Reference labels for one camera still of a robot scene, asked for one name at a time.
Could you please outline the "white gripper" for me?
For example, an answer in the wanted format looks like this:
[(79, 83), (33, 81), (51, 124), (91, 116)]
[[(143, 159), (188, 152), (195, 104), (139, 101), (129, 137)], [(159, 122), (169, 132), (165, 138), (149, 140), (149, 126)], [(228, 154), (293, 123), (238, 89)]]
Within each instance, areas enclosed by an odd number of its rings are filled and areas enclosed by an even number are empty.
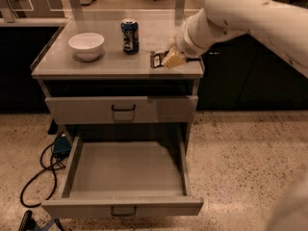
[(168, 51), (163, 55), (162, 66), (167, 68), (176, 67), (184, 64), (186, 57), (198, 57), (208, 49), (205, 25), (199, 24), (190, 17), (183, 23), (177, 35), (169, 40)]

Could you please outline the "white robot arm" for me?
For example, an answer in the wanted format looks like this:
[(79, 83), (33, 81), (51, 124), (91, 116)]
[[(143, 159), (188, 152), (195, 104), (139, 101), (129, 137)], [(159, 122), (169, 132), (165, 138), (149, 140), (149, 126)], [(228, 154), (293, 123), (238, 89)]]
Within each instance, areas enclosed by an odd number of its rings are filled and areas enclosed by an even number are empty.
[(170, 39), (163, 65), (180, 65), (243, 34), (308, 77), (308, 11), (272, 0), (203, 0), (203, 8)]

